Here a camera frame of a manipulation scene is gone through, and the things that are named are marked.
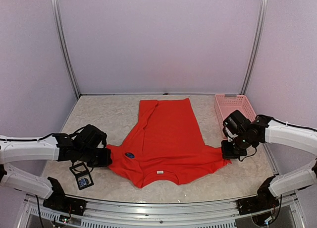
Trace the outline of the red t-shirt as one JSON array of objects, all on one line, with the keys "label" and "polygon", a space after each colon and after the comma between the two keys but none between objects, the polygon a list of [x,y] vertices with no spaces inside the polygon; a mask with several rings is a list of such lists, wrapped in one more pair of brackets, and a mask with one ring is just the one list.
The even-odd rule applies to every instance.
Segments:
[{"label": "red t-shirt", "polygon": [[137,188],[158,180],[188,184],[231,162],[222,158],[220,147],[205,144],[188,98],[141,100],[138,121],[122,144],[107,147],[109,169]]}]

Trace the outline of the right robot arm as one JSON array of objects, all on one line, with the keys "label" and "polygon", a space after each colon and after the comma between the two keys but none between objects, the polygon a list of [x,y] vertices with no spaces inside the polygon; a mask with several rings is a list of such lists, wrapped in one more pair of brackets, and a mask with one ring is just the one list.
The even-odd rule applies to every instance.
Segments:
[{"label": "right robot arm", "polygon": [[259,114],[253,121],[239,110],[232,112],[223,123],[225,140],[221,143],[222,157],[240,162],[249,158],[247,150],[268,144],[287,148],[313,157],[307,164],[285,174],[267,178],[255,196],[237,200],[240,215],[257,213],[281,206],[283,194],[302,190],[317,183],[317,130],[291,124],[274,117]]}]

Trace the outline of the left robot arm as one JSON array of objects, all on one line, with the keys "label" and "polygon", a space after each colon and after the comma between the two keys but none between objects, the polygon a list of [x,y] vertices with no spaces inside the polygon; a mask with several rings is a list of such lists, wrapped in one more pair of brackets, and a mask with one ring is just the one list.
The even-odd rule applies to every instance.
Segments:
[{"label": "left robot arm", "polygon": [[42,198],[43,206],[69,215],[84,214],[87,202],[65,194],[59,181],[36,176],[12,165],[18,161],[70,161],[69,170],[78,189],[93,186],[94,168],[112,164],[111,150],[106,146],[107,134],[88,124],[71,134],[51,133],[44,137],[0,138],[0,184]]}]

